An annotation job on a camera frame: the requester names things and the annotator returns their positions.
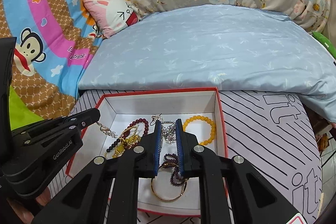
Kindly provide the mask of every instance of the yellow bead bracelet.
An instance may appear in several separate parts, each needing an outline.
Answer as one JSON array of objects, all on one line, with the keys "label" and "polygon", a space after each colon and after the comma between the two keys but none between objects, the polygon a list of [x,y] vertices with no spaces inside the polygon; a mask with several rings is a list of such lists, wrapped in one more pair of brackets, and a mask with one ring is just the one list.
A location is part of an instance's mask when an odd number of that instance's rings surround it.
[{"label": "yellow bead bracelet", "polygon": [[208,117],[200,116],[200,115],[195,115],[190,117],[189,119],[185,120],[183,124],[183,131],[185,131],[186,127],[190,122],[196,121],[196,120],[201,120],[207,122],[209,125],[211,125],[211,132],[210,132],[210,138],[208,140],[205,140],[203,142],[200,142],[199,145],[207,145],[208,143],[212,143],[212,141],[215,139],[216,136],[216,125],[215,122],[212,121]]}]

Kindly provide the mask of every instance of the green fabric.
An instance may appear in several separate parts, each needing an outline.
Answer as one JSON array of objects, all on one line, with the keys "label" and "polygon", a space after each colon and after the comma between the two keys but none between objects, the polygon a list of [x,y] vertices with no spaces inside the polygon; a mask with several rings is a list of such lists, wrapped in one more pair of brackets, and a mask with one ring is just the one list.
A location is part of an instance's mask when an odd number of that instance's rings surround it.
[{"label": "green fabric", "polygon": [[26,126],[33,122],[43,120],[40,116],[31,112],[25,103],[21,101],[15,90],[10,87],[9,92],[9,120],[10,128],[14,130],[19,127]]},{"label": "green fabric", "polygon": [[329,39],[327,39],[323,34],[319,32],[313,32],[312,33],[313,38],[315,38],[318,42],[320,42],[327,50],[330,52],[330,54],[336,59],[336,48]]}]

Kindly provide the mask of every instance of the blue heart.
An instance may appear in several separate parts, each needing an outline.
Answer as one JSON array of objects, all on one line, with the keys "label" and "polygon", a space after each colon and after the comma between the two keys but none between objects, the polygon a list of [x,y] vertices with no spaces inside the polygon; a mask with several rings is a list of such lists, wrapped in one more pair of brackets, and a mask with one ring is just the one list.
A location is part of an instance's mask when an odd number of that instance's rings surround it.
[{"label": "blue heart", "polygon": [[41,27],[44,27],[45,25],[47,25],[47,23],[48,23],[47,19],[45,17],[42,18]]}]

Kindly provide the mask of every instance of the colorful blanket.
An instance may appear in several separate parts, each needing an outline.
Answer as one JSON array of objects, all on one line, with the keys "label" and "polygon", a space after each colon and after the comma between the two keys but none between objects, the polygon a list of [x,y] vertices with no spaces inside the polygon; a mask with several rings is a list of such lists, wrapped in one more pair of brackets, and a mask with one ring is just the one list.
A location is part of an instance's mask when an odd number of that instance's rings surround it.
[{"label": "colorful blanket", "polygon": [[67,115],[102,41],[82,0],[0,0],[0,37],[10,36],[17,37],[11,93],[27,107],[11,96],[11,117],[35,114],[11,119],[11,127]]}]

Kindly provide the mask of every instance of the tile floor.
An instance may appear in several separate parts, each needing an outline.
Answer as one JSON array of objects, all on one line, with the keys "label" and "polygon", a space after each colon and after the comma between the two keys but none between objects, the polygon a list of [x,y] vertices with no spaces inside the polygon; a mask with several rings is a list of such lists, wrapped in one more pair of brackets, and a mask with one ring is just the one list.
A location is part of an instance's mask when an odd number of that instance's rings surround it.
[{"label": "tile floor", "polygon": [[[336,150],[336,141],[329,140],[329,146],[321,154],[321,162],[324,164],[326,160]],[[336,154],[322,167],[322,192],[324,193],[322,209],[329,204],[336,191]]]}]

